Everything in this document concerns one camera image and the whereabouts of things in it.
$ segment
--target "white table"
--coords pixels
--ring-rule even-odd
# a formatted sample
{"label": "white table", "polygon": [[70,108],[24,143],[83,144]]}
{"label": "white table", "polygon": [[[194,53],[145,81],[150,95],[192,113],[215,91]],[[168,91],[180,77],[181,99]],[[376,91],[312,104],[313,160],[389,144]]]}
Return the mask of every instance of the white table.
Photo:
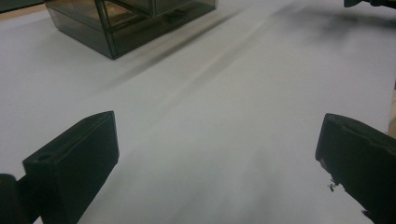
{"label": "white table", "polygon": [[2,21],[0,171],[114,110],[120,161],[79,223],[372,223],[315,150],[328,112],[387,130],[394,12],[222,0],[116,61],[46,11]]}

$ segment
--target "transparent box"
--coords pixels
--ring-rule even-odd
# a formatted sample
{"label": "transparent box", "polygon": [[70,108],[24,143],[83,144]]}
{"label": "transparent box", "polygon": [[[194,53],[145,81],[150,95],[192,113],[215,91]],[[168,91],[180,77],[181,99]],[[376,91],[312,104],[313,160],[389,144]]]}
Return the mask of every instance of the transparent box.
{"label": "transparent box", "polygon": [[218,0],[45,0],[55,26],[111,59],[216,9]]}

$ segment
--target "table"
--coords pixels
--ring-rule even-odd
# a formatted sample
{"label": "table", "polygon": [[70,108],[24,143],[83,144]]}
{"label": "table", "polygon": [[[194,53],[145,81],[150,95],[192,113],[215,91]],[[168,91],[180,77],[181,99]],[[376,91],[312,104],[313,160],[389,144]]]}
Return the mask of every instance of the table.
{"label": "table", "polygon": [[220,1],[116,61],[46,11],[2,21],[0,170],[114,110],[120,161],[79,223],[371,223],[315,150],[325,113],[387,130],[394,11],[342,5]]}

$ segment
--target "clear plastic container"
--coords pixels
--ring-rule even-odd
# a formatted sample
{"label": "clear plastic container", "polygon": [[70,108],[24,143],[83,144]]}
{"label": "clear plastic container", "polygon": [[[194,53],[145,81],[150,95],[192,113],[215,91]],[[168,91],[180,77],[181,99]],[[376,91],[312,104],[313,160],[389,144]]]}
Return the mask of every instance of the clear plastic container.
{"label": "clear plastic container", "polygon": [[55,26],[107,57],[216,9],[218,0],[45,0]]}

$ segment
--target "table surface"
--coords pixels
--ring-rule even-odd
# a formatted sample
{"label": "table surface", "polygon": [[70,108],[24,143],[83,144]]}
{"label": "table surface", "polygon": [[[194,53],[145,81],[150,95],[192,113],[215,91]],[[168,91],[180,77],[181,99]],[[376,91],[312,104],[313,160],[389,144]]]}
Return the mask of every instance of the table surface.
{"label": "table surface", "polygon": [[387,130],[394,10],[342,5],[220,1],[116,61],[47,11],[1,21],[0,170],[114,110],[120,161],[79,223],[371,223],[315,150],[326,113]]}

